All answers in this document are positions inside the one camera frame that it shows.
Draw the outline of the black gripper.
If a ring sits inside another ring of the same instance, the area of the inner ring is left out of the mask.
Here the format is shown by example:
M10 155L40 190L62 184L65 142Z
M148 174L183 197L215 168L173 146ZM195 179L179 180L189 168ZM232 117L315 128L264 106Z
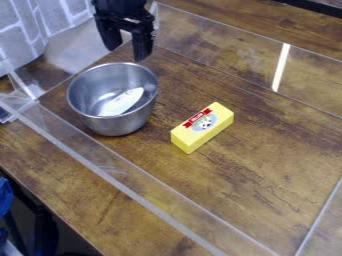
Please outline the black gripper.
M143 61L153 49L153 15L147 0L92 0L96 28L105 48L113 51L121 44L120 30L132 33L133 58Z

